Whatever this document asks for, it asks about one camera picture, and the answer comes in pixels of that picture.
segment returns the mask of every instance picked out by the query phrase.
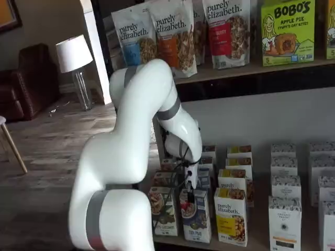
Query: gray band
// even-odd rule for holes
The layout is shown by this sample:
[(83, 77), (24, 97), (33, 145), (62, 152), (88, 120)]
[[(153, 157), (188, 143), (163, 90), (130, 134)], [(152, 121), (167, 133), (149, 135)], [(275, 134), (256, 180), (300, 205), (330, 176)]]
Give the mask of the gray band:
[(86, 212), (86, 235), (94, 250), (106, 250), (100, 236), (99, 218), (101, 207), (108, 191), (98, 191), (93, 194)]
[(135, 75), (136, 69), (137, 69), (137, 66), (131, 66), (127, 68), (126, 73), (125, 73), (125, 88), (129, 84), (131, 78)]
[(169, 110), (157, 112), (157, 118), (159, 120), (172, 119), (177, 114), (177, 112), (179, 111), (179, 107), (180, 107), (180, 100), (177, 97), (176, 102), (174, 103), (174, 105)]

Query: white box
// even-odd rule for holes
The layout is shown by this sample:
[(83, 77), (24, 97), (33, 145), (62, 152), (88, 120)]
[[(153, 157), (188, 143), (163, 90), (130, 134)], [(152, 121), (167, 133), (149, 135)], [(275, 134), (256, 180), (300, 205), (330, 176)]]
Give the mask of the white box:
[(187, 241), (210, 243), (211, 225), (206, 190), (194, 190), (194, 203), (187, 200), (187, 189), (180, 193), (184, 236)]
[(299, 176), (272, 176), (272, 196), (302, 199), (302, 186)]
[(203, 145), (201, 157), (212, 157), (213, 163), (216, 165), (216, 147), (214, 145)]
[(300, 251), (301, 225), (301, 200), (269, 197), (271, 251)]
[(320, 219), (320, 247), (321, 251), (335, 250), (335, 202), (323, 201)]
[(296, 157), (296, 147), (295, 144), (285, 143), (285, 144), (272, 144), (271, 145), (271, 157), (277, 156), (288, 156)]
[(214, 172), (214, 161), (212, 157), (201, 157), (199, 164), (198, 164), (198, 168), (202, 169), (202, 168), (208, 168), (209, 169), (209, 174), (211, 177), (211, 183), (215, 184), (215, 172)]
[(247, 191), (245, 170), (243, 169), (221, 169), (218, 175), (220, 188), (240, 189)]
[(243, 169), (247, 179), (247, 204), (254, 207), (254, 185), (252, 180), (252, 159), (251, 158), (228, 158), (226, 169)]
[(217, 188), (214, 195), (219, 241), (246, 247), (248, 243), (245, 192)]
[(335, 177), (320, 176), (319, 203), (321, 201), (335, 201)]
[(319, 142), (308, 144), (309, 156), (331, 155), (335, 156), (335, 142)]
[(295, 157), (271, 157), (271, 175), (298, 175), (298, 161)]
[(309, 195), (313, 207), (319, 202), (319, 176), (324, 172), (335, 170), (335, 157), (329, 155), (311, 156), (309, 158)]
[[(176, 214), (176, 200), (173, 188), (169, 187), (151, 187), (148, 193), (152, 222), (155, 226), (156, 221), (158, 224), (154, 230), (156, 235), (165, 236), (178, 236), (178, 215)], [(160, 215), (164, 202), (166, 201), (165, 212)]]
[(251, 146), (230, 146), (227, 148), (227, 158), (251, 158)]

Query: picture frame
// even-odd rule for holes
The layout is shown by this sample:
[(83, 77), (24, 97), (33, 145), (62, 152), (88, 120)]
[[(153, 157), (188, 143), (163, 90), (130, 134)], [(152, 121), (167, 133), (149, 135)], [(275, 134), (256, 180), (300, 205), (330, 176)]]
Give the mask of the picture frame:
[(0, 34), (21, 26), (15, 0), (0, 0)]

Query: chair leg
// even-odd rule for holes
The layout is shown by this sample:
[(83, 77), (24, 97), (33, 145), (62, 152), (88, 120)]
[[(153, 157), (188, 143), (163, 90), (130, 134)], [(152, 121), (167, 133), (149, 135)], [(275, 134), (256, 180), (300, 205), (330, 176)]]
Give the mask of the chair leg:
[(23, 172), (26, 174), (26, 173), (28, 172), (28, 171), (27, 171), (27, 168), (26, 168), (26, 165), (25, 165), (25, 163), (23, 162), (23, 160), (22, 160), (22, 158), (21, 158), (21, 156), (20, 156), (20, 154), (19, 154), (19, 151), (17, 150), (17, 148), (16, 148), (16, 146), (15, 146), (12, 137), (11, 137), (10, 134), (9, 134), (9, 131), (8, 131), (8, 129), (7, 129), (7, 126), (6, 126), (5, 124), (2, 124), (2, 125), (1, 125), (1, 129), (3, 130), (3, 132), (4, 132), (4, 134), (5, 134), (6, 138), (7, 138), (7, 141), (8, 141), (8, 143), (9, 143), (9, 145), (10, 145), (10, 148), (12, 148), (15, 157), (16, 157), (17, 160), (19, 161), (19, 164), (20, 164), (20, 166), (21, 166)]

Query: granola bag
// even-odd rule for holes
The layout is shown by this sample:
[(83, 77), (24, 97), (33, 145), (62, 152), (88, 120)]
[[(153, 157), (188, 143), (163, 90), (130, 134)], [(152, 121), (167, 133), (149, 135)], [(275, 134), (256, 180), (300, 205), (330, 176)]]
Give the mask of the granola bag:
[(169, 64), (176, 78), (196, 74), (192, 0), (156, 0), (149, 3), (158, 36), (158, 57)]
[(128, 67), (148, 63), (157, 57), (156, 34), (148, 4), (138, 4), (111, 14)]
[(214, 69), (250, 59), (250, 0), (203, 0)]
[(206, 44), (206, 17), (204, 13), (203, 0), (193, 0), (193, 18), (194, 18), (194, 51), (197, 65), (205, 62), (205, 44)]

